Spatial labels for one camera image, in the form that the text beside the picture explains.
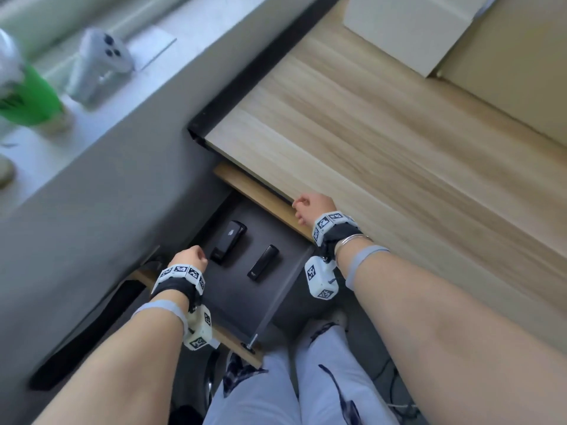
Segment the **person's left hand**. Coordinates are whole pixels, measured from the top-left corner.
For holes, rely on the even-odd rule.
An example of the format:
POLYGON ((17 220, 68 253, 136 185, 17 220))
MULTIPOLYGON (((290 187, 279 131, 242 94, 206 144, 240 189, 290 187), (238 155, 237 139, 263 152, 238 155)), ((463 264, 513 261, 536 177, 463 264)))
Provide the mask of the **person's left hand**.
POLYGON ((196 267, 196 247, 200 247, 199 245, 191 246, 188 249, 181 250, 170 261, 168 267, 174 265, 190 265, 201 271, 203 274, 206 269, 199 269, 196 267))

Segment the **person's right hand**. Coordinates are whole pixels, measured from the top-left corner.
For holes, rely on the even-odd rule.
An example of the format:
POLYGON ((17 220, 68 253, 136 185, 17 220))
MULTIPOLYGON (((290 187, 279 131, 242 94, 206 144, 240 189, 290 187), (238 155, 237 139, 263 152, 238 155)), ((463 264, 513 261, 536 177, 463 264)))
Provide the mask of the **person's right hand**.
POLYGON ((295 212, 300 211, 308 215, 311 220, 312 227, 322 214, 333 213, 337 211, 337 207, 331 199, 324 194, 318 192, 305 192, 302 193, 296 200, 294 200, 292 207, 295 212))

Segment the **wooden drawer with grey bottom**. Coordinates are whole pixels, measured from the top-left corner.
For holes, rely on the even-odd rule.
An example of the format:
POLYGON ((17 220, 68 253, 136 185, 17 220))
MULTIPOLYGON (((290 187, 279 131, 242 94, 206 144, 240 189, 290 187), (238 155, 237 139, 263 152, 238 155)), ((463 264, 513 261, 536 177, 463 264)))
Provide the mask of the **wooden drawer with grey bottom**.
POLYGON ((194 243, 210 257, 230 221, 247 226, 223 264, 209 263, 203 303, 212 313, 213 338, 259 368, 264 356, 259 336, 312 255, 311 234, 296 222, 287 200, 234 164, 219 163, 213 173, 231 192, 195 226, 190 227, 188 218, 181 221, 179 242, 166 246, 165 261, 169 262, 178 246, 194 243), (248 271, 270 244, 279 249, 279 255, 258 281, 252 281, 248 271))

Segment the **person's right forearm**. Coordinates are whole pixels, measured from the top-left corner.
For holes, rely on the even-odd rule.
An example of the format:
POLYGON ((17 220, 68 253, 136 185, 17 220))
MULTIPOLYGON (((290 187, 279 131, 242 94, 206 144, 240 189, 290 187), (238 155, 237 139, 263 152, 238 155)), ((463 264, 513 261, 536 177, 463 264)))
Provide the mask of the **person's right forearm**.
POLYGON ((404 259, 339 254, 417 406, 432 425, 567 425, 567 356, 404 259))

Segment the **person's left forearm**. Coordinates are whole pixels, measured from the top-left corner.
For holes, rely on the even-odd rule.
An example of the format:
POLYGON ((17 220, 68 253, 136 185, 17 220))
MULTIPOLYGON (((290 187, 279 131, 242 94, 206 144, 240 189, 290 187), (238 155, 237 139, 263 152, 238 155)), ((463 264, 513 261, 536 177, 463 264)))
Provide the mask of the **person's left forearm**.
POLYGON ((167 425, 183 325, 148 307, 104 341, 32 425, 167 425))

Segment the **black stapler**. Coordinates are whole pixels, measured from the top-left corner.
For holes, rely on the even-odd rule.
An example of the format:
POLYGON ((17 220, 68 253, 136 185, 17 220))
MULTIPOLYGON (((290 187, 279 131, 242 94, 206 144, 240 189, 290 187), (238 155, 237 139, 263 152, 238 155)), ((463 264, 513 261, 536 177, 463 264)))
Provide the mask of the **black stapler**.
POLYGON ((246 231, 247 226, 242 222, 237 220, 230 221, 212 249, 210 260, 216 264, 223 264, 230 251, 235 248, 246 231))

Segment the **small black rectangular device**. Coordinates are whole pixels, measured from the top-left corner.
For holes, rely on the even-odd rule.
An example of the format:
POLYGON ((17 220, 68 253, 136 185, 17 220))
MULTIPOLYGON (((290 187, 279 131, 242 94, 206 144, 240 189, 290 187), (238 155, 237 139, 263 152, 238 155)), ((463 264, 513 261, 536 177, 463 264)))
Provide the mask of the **small black rectangular device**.
POLYGON ((254 263, 250 271, 248 271, 247 277, 252 281, 258 281, 260 275, 278 257, 279 252, 280 251, 276 246, 270 244, 258 258, 258 260, 254 263))

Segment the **person's light patterned trousers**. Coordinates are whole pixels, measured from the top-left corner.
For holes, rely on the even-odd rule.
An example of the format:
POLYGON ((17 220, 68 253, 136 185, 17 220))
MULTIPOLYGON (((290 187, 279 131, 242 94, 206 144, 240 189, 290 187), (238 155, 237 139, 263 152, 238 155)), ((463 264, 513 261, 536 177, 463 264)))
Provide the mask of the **person's light patterned trousers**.
POLYGON ((344 316, 308 321, 295 351, 298 393, 280 330, 259 369, 231 354, 203 425, 399 425, 352 354, 345 326, 344 316))

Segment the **grey massage gun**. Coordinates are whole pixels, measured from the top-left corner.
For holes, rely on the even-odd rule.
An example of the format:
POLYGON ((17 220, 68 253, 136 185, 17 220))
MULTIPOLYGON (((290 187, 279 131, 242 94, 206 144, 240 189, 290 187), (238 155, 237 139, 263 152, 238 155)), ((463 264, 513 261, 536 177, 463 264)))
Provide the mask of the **grey massage gun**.
POLYGON ((96 27, 84 31, 66 87, 67 95, 86 104, 109 73, 129 74, 134 59, 125 42, 96 27))

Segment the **green bottle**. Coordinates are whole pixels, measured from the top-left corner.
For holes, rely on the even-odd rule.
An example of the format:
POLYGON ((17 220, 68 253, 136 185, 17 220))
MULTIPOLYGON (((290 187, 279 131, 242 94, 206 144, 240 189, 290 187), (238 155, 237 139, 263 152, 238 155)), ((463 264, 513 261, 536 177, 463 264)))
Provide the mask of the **green bottle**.
POLYGON ((29 64, 23 74, 22 81, 0 88, 0 116, 29 128, 63 116, 63 105, 51 85, 29 64))

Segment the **brown cardboard sheet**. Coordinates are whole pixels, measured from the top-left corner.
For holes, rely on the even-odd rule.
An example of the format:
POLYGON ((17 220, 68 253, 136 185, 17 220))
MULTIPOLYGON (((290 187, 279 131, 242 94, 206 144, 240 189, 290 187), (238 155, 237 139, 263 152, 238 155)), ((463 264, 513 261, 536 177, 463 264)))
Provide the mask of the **brown cardboard sheet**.
POLYGON ((567 147, 567 0, 495 0, 437 76, 567 147))

